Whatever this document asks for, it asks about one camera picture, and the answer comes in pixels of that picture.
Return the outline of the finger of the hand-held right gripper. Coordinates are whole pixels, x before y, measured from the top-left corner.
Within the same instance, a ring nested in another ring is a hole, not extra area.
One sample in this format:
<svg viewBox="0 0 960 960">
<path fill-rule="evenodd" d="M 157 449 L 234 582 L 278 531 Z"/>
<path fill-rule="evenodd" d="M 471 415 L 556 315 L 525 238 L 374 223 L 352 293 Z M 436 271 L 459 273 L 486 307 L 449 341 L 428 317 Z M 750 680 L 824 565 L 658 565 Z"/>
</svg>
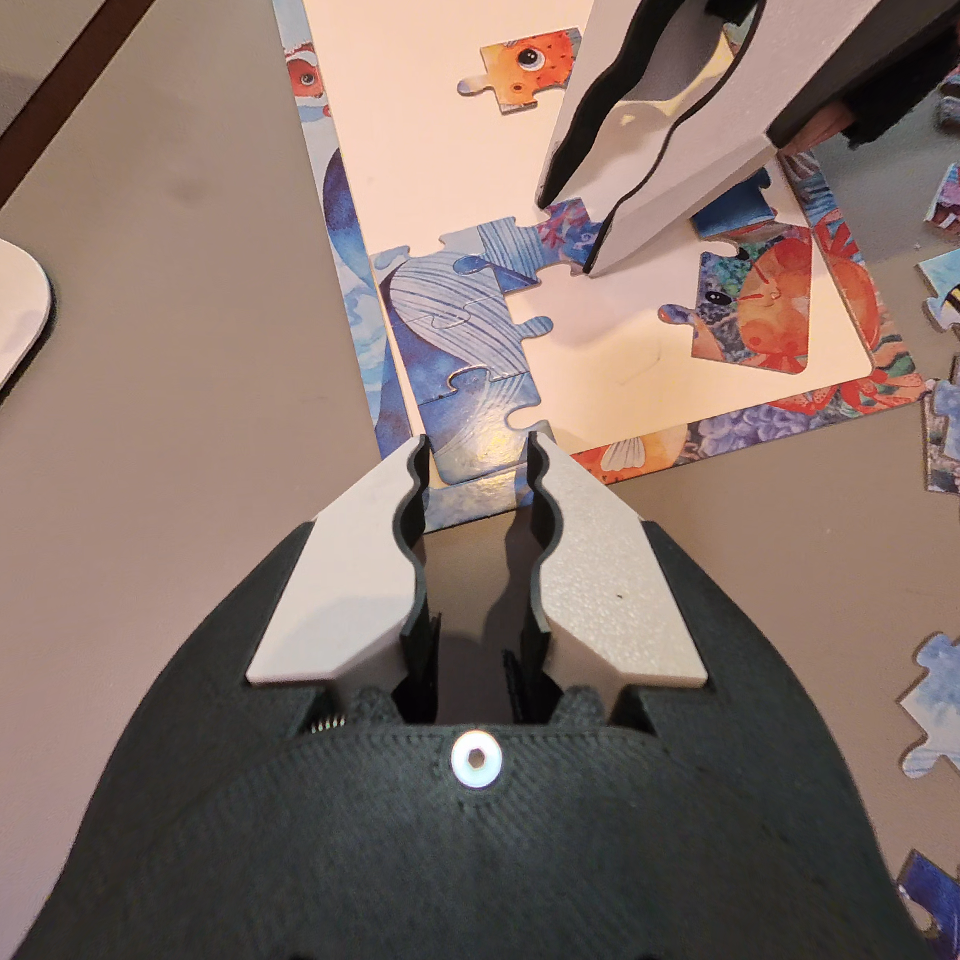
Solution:
<svg viewBox="0 0 960 960">
<path fill-rule="evenodd" d="M 551 136 L 535 204 L 552 204 L 610 111 L 642 79 L 668 24 L 666 1 L 595 1 Z"/>
<path fill-rule="evenodd" d="M 600 276 L 674 221 L 690 216 L 762 166 L 775 147 L 768 128 L 878 6 L 876 1 L 764 2 L 726 74 L 642 158 L 616 203 L 585 271 Z"/>
</svg>

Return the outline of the person's right hand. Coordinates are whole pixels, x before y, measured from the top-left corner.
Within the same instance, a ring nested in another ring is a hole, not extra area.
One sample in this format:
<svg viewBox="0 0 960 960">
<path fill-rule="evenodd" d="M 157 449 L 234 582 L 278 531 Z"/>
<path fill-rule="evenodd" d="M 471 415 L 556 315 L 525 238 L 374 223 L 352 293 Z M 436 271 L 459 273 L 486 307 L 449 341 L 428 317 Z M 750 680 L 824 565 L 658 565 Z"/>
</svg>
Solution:
<svg viewBox="0 0 960 960">
<path fill-rule="evenodd" d="M 780 151 L 786 155 L 808 152 L 854 125 L 856 117 L 841 101 L 822 107 Z"/>
</svg>

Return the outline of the striped blue coral puzzle piece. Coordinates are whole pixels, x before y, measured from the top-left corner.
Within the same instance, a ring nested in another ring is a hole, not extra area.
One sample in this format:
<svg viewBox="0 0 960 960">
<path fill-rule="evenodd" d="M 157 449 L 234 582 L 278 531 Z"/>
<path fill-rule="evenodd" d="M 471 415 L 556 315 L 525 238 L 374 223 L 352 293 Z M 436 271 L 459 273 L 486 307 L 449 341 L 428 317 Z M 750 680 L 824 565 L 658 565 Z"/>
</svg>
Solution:
<svg viewBox="0 0 960 960">
<path fill-rule="evenodd" d="M 518 226 L 514 217 L 483 222 L 440 235 L 450 251 L 458 253 L 454 271 L 475 274 L 490 267 L 507 294 L 539 284 L 538 272 L 566 263 L 580 275 L 602 224 L 590 219 L 581 198 L 552 203 L 547 218 L 531 226 Z"/>
</svg>

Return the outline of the jigsaw puzzle pieces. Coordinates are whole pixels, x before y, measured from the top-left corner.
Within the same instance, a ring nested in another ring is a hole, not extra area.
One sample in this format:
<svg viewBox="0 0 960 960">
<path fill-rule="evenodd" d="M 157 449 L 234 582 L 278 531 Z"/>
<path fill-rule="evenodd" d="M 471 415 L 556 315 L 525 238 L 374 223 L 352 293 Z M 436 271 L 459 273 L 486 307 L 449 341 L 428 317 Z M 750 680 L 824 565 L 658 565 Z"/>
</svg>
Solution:
<svg viewBox="0 0 960 960">
<path fill-rule="evenodd" d="M 944 173 L 927 211 L 926 222 L 953 237 L 959 234 L 959 169 Z M 926 487 L 931 493 L 959 493 L 959 365 L 948 378 L 929 380 L 922 399 Z M 900 705 L 920 726 L 923 738 L 903 756 L 903 773 L 918 779 L 937 762 L 959 768 L 959 647 L 944 633 L 934 634 L 916 653 L 923 673 L 901 698 Z M 925 937 L 938 958 L 959 957 L 958 878 L 930 859 L 913 852 L 899 876 L 898 888 L 909 902 L 930 917 Z"/>
</svg>

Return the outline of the dark blue puzzle piece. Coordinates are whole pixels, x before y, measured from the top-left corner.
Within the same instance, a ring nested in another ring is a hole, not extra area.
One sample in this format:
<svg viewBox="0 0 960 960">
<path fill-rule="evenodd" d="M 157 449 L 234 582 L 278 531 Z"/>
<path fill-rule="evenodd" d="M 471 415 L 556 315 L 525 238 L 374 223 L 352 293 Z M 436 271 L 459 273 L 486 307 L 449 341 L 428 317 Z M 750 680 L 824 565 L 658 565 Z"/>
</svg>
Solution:
<svg viewBox="0 0 960 960">
<path fill-rule="evenodd" d="M 771 183 L 770 174 L 763 167 L 730 187 L 690 218 L 695 231 L 707 240 L 774 221 L 777 211 L 763 196 L 763 190 Z"/>
</svg>

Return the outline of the orange coral puzzle piece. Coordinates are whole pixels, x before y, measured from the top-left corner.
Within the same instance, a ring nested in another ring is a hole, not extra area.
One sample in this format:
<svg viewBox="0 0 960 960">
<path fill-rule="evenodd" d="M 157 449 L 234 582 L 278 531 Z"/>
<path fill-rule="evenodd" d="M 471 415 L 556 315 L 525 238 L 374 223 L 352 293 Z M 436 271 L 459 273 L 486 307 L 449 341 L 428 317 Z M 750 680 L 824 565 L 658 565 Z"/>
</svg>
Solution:
<svg viewBox="0 0 960 960">
<path fill-rule="evenodd" d="M 708 281 L 694 308 L 665 304 L 657 311 L 667 324 L 690 327 L 697 359 L 797 375 L 808 365 L 809 299 L 797 309 L 774 287 L 732 296 Z"/>
</svg>

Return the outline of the orange pufferfish puzzle piece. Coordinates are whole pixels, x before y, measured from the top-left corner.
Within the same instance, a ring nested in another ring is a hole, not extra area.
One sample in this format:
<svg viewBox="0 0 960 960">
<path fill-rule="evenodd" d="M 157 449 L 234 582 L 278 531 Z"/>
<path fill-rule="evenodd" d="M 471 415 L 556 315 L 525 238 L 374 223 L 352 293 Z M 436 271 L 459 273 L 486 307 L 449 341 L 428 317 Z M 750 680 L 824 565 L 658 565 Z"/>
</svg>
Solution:
<svg viewBox="0 0 960 960">
<path fill-rule="evenodd" d="M 461 78 L 457 91 L 492 90 L 503 115 L 532 109 L 540 91 L 567 86 L 581 41 L 581 31 L 572 27 L 482 46 L 484 73 Z"/>
</svg>

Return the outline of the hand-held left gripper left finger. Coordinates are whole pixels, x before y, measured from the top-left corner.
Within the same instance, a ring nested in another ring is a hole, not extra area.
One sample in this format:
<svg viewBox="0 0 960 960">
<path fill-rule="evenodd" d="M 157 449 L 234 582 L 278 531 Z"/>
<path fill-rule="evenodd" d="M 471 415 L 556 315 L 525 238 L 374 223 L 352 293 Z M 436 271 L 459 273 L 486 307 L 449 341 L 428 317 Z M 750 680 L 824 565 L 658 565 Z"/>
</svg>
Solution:
<svg viewBox="0 0 960 960">
<path fill-rule="evenodd" d="M 319 681 L 342 702 L 377 687 L 407 721 L 434 722 L 438 626 L 413 549 L 428 479 L 428 441 L 415 436 L 317 514 L 246 669 L 251 684 Z"/>
</svg>

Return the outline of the striped fish puzzle piece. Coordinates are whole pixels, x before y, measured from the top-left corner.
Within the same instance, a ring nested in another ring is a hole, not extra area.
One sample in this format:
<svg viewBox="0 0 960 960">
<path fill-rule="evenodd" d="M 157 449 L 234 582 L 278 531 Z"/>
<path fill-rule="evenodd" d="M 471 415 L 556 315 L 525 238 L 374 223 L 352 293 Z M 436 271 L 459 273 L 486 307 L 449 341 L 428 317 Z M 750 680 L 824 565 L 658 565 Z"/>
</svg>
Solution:
<svg viewBox="0 0 960 960">
<path fill-rule="evenodd" d="M 925 301 L 931 323 L 944 331 L 959 326 L 959 258 L 955 248 L 918 263 L 918 270 L 934 290 Z"/>
</svg>

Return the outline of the puzzle frame board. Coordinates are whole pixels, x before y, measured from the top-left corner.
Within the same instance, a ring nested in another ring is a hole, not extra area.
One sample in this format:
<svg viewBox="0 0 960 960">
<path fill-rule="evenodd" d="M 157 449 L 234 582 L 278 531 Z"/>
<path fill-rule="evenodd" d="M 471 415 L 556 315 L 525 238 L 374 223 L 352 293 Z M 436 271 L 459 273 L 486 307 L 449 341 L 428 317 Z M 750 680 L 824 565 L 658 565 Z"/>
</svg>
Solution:
<svg viewBox="0 0 960 960">
<path fill-rule="evenodd" d="M 376 254 L 448 248 L 440 237 L 513 217 L 546 221 L 533 201 L 562 88 L 501 114 L 493 90 L 457 91 L 485 71 L 480 48 L 577 27 L 593 2 L 274 2 L 294 102 L 314 174 L 378 448 L 426 434 L 375 275 Z M 767 165 L 774 221 L 812 238 L 808 356 L 797 374 L 697 359 L 692 329 L 664 305 L 697 306 L 702 239 L 688 220 L 615 271 L 573 275 L 556 263 L 505 294 L 512 321 L 552 329 L 524 340 L 537 406 L 508 424 L 551 428 L 556 443 L 605 483 L 652 474 L 917 402 L 909 351 L 815 161 Z M 557 201 L 579 198 L 600 223 L 614 202 L 584 170 Z M 431 462 L 428 524 L 513 510 L 522 463 L 446 484 Z"/>
</svg>

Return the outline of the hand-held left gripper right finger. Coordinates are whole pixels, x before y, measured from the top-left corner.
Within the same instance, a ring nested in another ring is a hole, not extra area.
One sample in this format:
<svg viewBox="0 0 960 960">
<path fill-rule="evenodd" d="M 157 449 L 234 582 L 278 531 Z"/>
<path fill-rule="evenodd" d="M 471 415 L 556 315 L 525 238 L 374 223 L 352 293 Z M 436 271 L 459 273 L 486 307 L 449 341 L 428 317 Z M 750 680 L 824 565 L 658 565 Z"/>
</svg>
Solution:
<svg viewBox="0 0 960 960">
<path fill-rule="evenodd" d="M 612 724 L 650 724 L 631 687 L 699 688 L 707 672 L 640 516 L 529 435 L 536 560 L 520 655 L 504 654 L 514 720 L 545 724 L 562 692 L 591 688 Z"/>
</svg>

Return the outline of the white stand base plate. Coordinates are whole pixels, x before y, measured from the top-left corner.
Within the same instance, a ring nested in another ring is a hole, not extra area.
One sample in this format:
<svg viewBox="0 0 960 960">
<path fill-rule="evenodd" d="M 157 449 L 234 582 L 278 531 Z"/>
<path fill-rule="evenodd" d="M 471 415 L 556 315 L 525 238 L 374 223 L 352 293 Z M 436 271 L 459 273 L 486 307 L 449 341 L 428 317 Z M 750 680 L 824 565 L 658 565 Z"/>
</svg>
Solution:
<svg viewBox="0 0 960 960">
<path fill-rule="evenodd" d="M 1 240 L 1 386 L 25 363 L 45 329 L 52 291 L 30 253 Z"/>
</svg>

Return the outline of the joined blue whale puzzle section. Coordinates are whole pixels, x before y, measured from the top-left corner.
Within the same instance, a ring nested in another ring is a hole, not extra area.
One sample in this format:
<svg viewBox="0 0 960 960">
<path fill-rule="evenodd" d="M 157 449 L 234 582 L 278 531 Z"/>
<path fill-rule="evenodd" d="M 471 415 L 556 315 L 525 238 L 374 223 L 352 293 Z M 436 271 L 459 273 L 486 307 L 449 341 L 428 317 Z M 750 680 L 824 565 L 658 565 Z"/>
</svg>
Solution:
<svg viewBox="0 0 960 960">
<path fill-rule="evenodd" d="M 541 402 L 523 342 L 553 323 L 513 322 L 505 294 L 534 277 L 483 251 L 411 256 L 401 246 L 372 264 L 441 480 L 460 484 L 517 465 L 525 439 L 508 417 Z"/>
</svg>

